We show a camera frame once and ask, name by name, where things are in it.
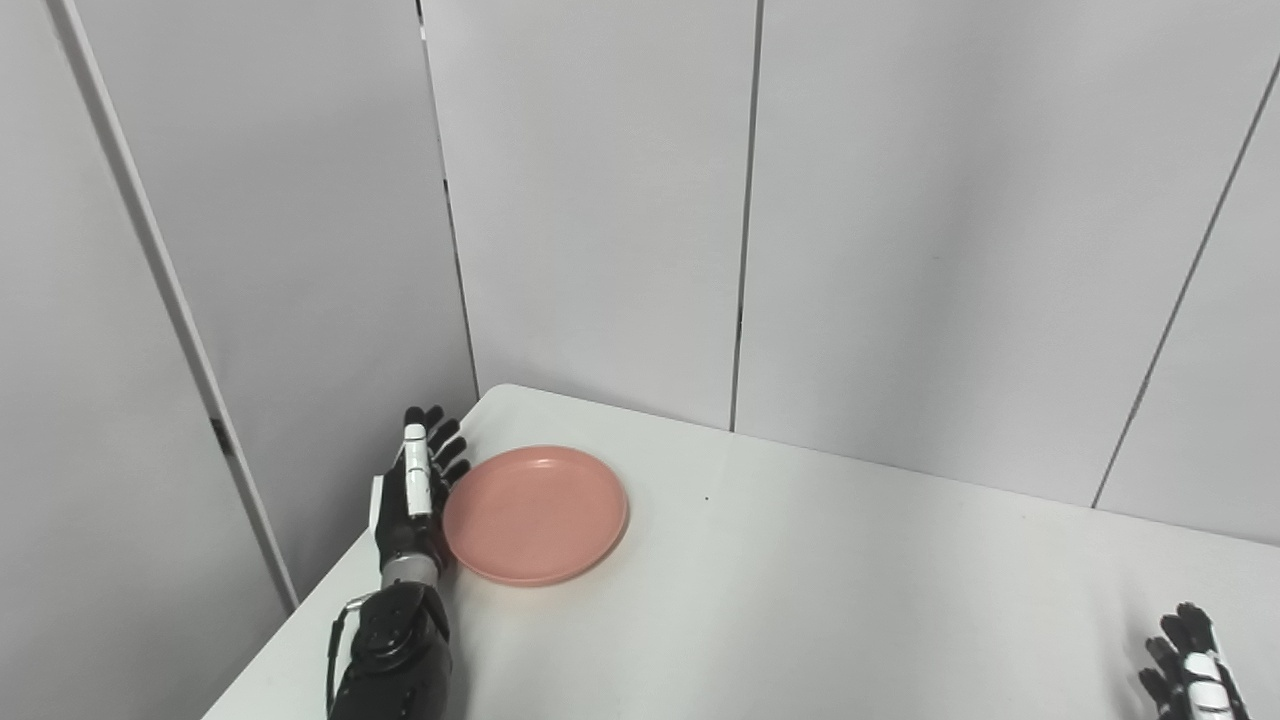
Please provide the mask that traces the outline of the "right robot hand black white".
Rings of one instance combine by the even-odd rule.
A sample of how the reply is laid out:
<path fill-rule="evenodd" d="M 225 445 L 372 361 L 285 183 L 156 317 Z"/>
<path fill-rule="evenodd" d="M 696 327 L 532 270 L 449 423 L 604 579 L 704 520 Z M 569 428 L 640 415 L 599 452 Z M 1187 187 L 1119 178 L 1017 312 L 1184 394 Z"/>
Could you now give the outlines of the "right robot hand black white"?
<path fill-rule="evenodd" d="M 1161 633 L 1144 642 L 1155 666 L 1138 674 L 1156 717 L 1249 719 L 1210 615 L 1196 603 L 1181 602 L 1158 625 Z"/>

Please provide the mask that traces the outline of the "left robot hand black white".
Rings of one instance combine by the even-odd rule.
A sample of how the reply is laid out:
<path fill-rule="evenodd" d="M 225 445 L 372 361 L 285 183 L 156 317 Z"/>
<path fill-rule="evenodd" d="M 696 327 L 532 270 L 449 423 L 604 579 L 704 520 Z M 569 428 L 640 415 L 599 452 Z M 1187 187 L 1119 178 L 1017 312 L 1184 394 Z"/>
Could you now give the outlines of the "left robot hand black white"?
<path fill-rule="evenodd" d="M 411 406 L 392 468 L 375 478 L 370 521 L 383 584 L 436 584 L 451 566 L 443 514 L 454 486 L 470 471 L 460 421 L 442 406 Z"/>

